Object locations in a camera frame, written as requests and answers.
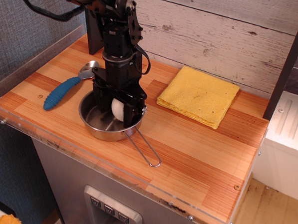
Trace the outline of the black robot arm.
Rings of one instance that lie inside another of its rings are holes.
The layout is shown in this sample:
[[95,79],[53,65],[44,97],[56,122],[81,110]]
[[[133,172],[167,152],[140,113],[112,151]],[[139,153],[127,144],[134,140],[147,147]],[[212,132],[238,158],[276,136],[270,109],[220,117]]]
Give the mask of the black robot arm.
[[95,15],[103,42],[104,68],[94,69],[93,93],[99,110],[111,109],[112,101],[123,103],[123,125],[131,126],[143,115],[147,95],[139,85],[145,72],[134,0],[67,0]]

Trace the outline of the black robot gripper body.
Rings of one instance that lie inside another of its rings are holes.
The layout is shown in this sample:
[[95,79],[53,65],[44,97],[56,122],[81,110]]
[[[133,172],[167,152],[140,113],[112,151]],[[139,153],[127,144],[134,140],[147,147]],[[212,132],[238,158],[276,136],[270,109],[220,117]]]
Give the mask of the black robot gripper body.
[[114,99],[141,109],[142,114],[145,112],[147,95],[139,84],[142,77],[142,55],[133,55],[132,59],[124,62],[106,60],[105,68],[94,69],[93,73],[93,83],[110,88]]

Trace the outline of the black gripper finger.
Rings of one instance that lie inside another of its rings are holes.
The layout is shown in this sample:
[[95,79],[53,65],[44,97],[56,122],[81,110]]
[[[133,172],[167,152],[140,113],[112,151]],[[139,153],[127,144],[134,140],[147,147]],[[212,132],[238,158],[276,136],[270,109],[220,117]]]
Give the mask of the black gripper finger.
[[111,110],[112,101],[114,99],[110,88],[103,87],[97,83],[93,83],[93,95],[96,106],[101,113]]
[[142,117],[142,110],[130,105],[124,105],[123,126],[130,127]]

